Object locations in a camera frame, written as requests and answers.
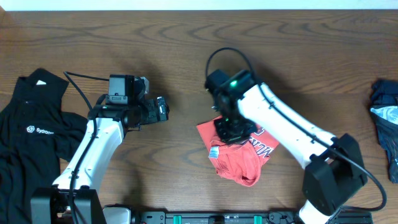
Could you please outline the red orange t-shirt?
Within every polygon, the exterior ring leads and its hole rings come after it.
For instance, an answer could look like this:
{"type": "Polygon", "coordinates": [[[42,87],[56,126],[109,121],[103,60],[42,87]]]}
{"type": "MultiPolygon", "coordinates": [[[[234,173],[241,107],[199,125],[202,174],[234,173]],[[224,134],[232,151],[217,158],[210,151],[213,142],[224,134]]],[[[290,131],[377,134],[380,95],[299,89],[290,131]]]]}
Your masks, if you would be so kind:
{"type": "Polygon", "coordinates": [[[252,187],[259,181],[262,166],[279,145],[279,141],[260,126],[247,140],[234,144],[221,141],[213,120],[197,125],[197,130],[215,172],[245,187],[252,187]]]}

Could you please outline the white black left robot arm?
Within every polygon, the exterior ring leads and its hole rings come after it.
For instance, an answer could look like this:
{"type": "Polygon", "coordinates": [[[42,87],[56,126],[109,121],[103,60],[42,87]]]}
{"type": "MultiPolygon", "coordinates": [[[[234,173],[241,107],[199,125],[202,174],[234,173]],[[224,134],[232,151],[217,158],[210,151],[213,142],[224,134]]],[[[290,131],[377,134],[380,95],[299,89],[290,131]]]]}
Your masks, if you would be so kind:
{"type": "Polygon", "coordinates": [[[98,191],[109,162],[126,134],[167,121],[165,98],[147,99],[149,81],[110,75],[108,92],[89,105],[86,132],[67,168],[30,201],[32,223],[140,223],[141,215],[123,204],[102,206],[98,191]]]}

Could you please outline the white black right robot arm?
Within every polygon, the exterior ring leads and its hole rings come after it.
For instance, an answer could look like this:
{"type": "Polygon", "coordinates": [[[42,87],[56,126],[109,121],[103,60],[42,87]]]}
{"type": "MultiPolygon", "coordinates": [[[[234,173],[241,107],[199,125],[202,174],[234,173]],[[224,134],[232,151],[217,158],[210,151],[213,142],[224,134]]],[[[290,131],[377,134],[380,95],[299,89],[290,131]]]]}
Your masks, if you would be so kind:
{"type": "Polygon", "coordinates": [[[358,142],[349,134],[336,137],[299,115],[282,102],[252,72],[229,77],[216,70],[205,78],[205,89],[214,99],[216,134],[225,144],[247,140],[257,129],[266,129],[304,170],[302,192],[306,197],[298,217],[303,223],[327,223],[368,178],[358,142]]]}

